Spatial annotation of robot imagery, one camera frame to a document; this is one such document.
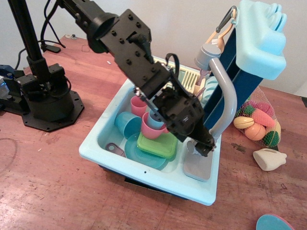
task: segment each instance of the mesh bag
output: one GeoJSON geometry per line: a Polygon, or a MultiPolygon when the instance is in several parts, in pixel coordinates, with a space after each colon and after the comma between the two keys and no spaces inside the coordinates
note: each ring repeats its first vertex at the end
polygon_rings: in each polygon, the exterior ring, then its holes
{"type": "Polygon", "coordinates": [[[257,87],[237,111],[235,127],[261,146],[274,147],[281,140],[281,126],[263,91],[257,87]]]}

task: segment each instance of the pink cup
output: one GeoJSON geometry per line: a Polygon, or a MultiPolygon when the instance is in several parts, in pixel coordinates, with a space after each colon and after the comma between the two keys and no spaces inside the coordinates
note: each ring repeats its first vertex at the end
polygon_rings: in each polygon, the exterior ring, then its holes
{"type": "Polygon", "coordinates": [[[130,100],[131,112],[139,117],[142,117],[146,111],[147,104],[142,101],[138,96],[133,96],[130,100]]]}
{"type": "Polygon", "coordinates": [[[147,125],[148,121],[148,115],[149,112],[144,113],[142,117],[142,125],[141,125],[141,132],[147,139],[156,139],[158,138],[162,133],[168,133],[168,130],[166,128],[166,125],[163,125],[159,130],[150,128],[147,125]]]}

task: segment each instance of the teal cup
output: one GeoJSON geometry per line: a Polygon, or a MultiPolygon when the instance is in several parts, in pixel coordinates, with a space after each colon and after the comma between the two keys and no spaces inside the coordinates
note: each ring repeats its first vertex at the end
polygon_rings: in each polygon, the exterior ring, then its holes
{"type": "Polygon", "coordinates": [[[161,129],[161,127],[164,125],[164,122],[162,122],[154,113],[153,110],[149,111],[147,125],[155,130],[161,129]]]}
{"type": "Polygon", "coordinates": [[[142,119],[130,112],[122,112],[115,118],[115,126],[128,139],[141,131],[142,119]]]}

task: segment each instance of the cup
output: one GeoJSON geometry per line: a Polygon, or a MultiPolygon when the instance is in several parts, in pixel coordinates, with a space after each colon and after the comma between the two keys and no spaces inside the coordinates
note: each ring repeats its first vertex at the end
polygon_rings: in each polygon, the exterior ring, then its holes
{"type": "Polygon", "coordinates": [[[154,113],[153,110],[150,110],[149,111],[149,115],[148,115],[148,120],[147,120],[147,125],[150,127],[150,128],[153,128],[153,129],[161,129],[161,127],[164,125],[164,122],[161,121],[154,113]]]}
{"type": "Polygon", "coordinates": [[[131,112],[136,116],[142,117],[146,111],[147,104],[142,101],[138,96],[133,96],[130,100],[131,112]]]}
{"type": "Polygon", "coordinates": [[[130,112],[122,112],[115,118],[115,126],[127,139],[133,134],[140,132],[141,125],[142,119],[130,112]]]}
{"type": "Polygon", "coordinates": [[[147,139],[156,139],[162,133],[168,133],[168,130],[167,130],[165,124],[160,129],[158,129],[158,130],[150,128],[147,125],[148,116],[149,116],[149,112],[144,113],[144,115],[142,116],[141,132],[144,135],[144,137],[146,137],[147,139]]]}
{"type": "Polygon", "coordinates": [[[265,148],[253,152],[253,157],[262,170],[272,171],[286,164],[287,154],[265,148]]]}

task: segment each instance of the blue plate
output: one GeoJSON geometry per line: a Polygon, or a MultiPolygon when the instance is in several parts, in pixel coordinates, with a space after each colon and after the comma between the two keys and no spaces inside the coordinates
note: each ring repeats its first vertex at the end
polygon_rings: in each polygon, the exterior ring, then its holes
{"type": "Polygon", "coordinates": [[[266,214],[258,219],[256,230],[294,230],[294,229],[283,218],[273,214],[266,214]]]}
{"type": "Polygon", "coordinates": [[[138,141],[139,135],[140,133],[136,133],[128,138],[125,144],[126,157],[128,159],[139,162],[141,164],[145,164],[154,169],[161,167],[166,161],[166,159],[140,150],[137,147],[137,141],[138,141]]]}

